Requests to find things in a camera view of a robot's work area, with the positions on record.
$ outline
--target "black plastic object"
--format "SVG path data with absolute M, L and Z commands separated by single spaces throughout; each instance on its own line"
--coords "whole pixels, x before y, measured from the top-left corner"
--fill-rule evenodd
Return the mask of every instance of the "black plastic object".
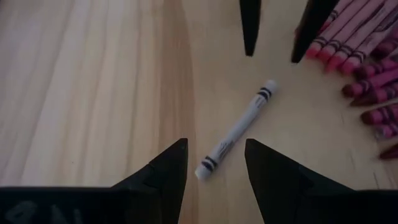
M 261 0 L 239 0 L 243 28 L 244 51 L 253 56 L 260 28 Z
M 292 62 L 299 63 L 339 0 L 308 0 L 297 27 Z
M 245 158 L 266 224 L 398 223 L 398 191 L 352 190 L 254 139 Z
M 0 188 L 0 223 L 178 223 L 188 140 L 110 188 Z

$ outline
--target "crayon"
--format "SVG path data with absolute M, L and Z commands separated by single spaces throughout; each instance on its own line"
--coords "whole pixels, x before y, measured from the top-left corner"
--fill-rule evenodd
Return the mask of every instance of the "crayon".
M 333 21 L 317 38 L 315 38 L 308 48 L 306 56 L 308 58 L 314 58 L 319 51 L 321 51 L 322 47 L 329 43 L 329 41 L 356 15 L 360 9 L 362 9 L 367 2 L 368 1 L 353 1 L 348 5 L 335 21 Z
M 398 29 L 394 29 L 392 34 L 385 38 L 372 52 L 371 57 L 375 60 L 381 60 L 387 57 L 398 47 Z
M 362 80 L 365 78 L 371 78 L 375 75 L 398 68 L 398 49 L 395 49 L 395 51 L 396 54 L 386 57 L 380 62 L 371 63 L 355 69 L 353 72 L 355 79 Z
M 390 147 L 384 152 L 380 153 L 379 158 L 382 160 L 397 159 L 398 158 L 398 144 Z
M 333 9 L 333 11 L 330 13 L 328 19 L 324 23 L 324 25 L 321 28 L 321 32 L 324 31 L 328 26 L 335 21 L 338 16 L 346 9 L 346 7 L 353 2 L 353 0 L 340 0 L 336 7 Z
M 359 97 L 351 102 L 351 106 L 371 106 L 383 103 L 398 97 L 398 83 L 370 91 L 363 97 Z
M 367 30 L 366 25 L 370 19 L 381 9 L 382 0 L 370 0 L 368 1 L 359 12 L 329 41 L 329 43 L 322 48 L 318 54 L 318 58 L 327 64 L 330 57 L 333 56 L 343 44 L 351 38 L 356 36 L 357 31 L 360 29 Z
M 374 135 L 378 140 L 390 139 L 398 135 L 398 123 L 391 122 L 376 126 L 374 128 Z
M 346 97 L 357 97 L 365 94 L 369 90 L 377 89 L 390 83 L 398 81 L 398 68 L 384 72 L 375 77 L 361 80 L 352 84 L 347 84 L 341 90 Z
M 211 154 L 201 161 L 195 171 L 195 175 L 198 179 L 205 180 L 213 173 L 225 155 L 232 149 L 235 142 L 242 136 L 243 132 L 259 114 L 260 109 L 268 102 L 272 94 L 275 93 L 276 89 L 277 84 L 273 80 L 269 80 L 264 87 L 260 89 L 250 102 L 249 108 L 241 119 L 233 126 L 227 136 L 213 148 Z
M 398 6 L 375 28 L 375 30 L 362 42 L 362 44 L 349 56 L 341 66 L 341 71 L 348 75 L 359 67 L 366 57 L 389 34 L 392 28 L 398 24 Z
M 330 58 L 326 66 L 326 72 L 335 70 L 344 61 L 354 53 L 354 50 L 366 39 L 368 35 L 389 15 L 389 13 L 397 6 L 397 0 L 387 0 L 386 2 L 373 1 L 372 11 L 367 14 L 361 23 L 355 27 L 352 36 L 342 44 L 340 49 Z
M 364 124 L 388 124 L 397 122 L 398 103 L 383 106 L 374 110 L 365 111 L 361 114 Z

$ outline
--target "wooden table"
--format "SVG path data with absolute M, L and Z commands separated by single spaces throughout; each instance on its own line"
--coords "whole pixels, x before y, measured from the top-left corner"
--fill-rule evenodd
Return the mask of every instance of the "wooden table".
M 396 188 L 317 62 L 289 62 L 305 0 L 268 0 L 253 58 L 238 1 L 1 0 L 0 184 L 111 186 L 189 138 L 181 223 L 262 223 L 244 140 L 354 189 Z M 207 182 L 193 171 L 267 80 L 280 85 Z

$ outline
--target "wooden surface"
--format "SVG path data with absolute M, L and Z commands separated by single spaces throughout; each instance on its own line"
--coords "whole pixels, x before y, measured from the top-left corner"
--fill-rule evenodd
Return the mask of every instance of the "wooden surface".
M 1 0 L 0 184 L 111 186 L 189 138 L 181 223 L 262 223 L 244 161 L 255 138 L 355 189 L 397 162 L 319 63 L 289 63 L 305 0 L 268 0 L 253 58 L 238 1 Z M 196 165 L 267 80 L 280 85 L 207 182 Z

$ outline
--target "pile of pink crayons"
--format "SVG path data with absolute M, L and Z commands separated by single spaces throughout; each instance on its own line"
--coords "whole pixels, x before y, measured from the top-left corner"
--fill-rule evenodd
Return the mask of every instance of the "pile of pink crayons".
M 340 0 L 306 52 L 356 82 L 342 92 L 351 106 L 371 106 L 398 98 L 398 0 Z M 378 139 L 398 136 L 398 103 L 361 115 Z M 380 155 L 398 158 L 398 144 Z

